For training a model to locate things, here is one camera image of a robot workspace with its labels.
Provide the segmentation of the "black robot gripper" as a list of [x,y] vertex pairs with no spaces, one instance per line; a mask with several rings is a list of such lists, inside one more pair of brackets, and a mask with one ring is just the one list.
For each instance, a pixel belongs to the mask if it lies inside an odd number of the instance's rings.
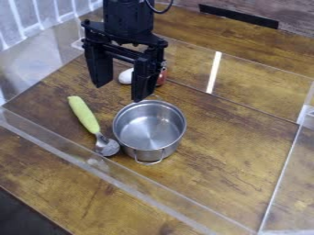
[[85,19],[82,48],[86,68],[96,88],[112,81],[112,58],[134,62],[130,99],[140,102],[156,87],[158,68],[168,42],[153,34],[154,0],[102,0],[102,21]]

